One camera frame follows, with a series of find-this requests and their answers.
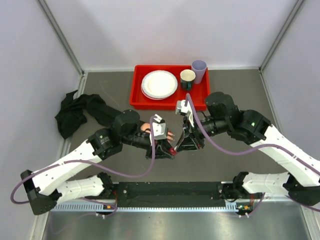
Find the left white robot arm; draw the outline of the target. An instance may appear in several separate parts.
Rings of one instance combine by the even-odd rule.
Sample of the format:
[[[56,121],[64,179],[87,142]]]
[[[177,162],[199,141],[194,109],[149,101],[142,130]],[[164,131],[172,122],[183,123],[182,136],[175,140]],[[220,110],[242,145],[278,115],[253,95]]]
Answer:
[[[150,119],[149,131],[141,131],[140,115],[125,110],[113,123],[97,130],[76,149],[48,167],[37,171],[26,170],[20,177],[34,215],[42,215],[55,206],[84,197],[109,198],[113,182],[105,170],[82,180],[70,180],[89,166],[120,153],[124,145],[146,151],[146,159],[173,159],[177,152],[168,141],[165,120],[155,114]]]

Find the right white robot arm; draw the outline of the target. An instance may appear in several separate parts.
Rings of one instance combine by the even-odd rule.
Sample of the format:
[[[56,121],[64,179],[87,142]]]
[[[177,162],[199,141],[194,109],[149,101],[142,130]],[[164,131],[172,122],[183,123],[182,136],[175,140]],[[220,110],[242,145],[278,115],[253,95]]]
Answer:
[[[219,195],[225,200],[243,199],[254,194],[283,195],[313,207],[320,202],[320,162],[288,140],[264,115],[256,110],[239,110],[233,98],[213,92],[205,98],[209,112],[199,119],[190,94],[176,103],[175,112],[183,116],[182,134],[175,146],[177,152],[204,148],[208,140],[219,151],[244,156],[261,151],[285,169],[283,173],[257,174],[243,171],[231,183],[222,183]],[[245,151],[230,151],[212,139],[226,133],[249,146]]]

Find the red nail polish bottle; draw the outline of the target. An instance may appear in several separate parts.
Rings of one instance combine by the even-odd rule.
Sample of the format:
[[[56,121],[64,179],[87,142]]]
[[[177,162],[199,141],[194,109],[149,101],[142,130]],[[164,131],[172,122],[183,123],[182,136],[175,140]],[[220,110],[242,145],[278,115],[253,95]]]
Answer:
[[[177,154],[177,151],[174,148],[170,148],[169,152],[171,155],[175,156]]]

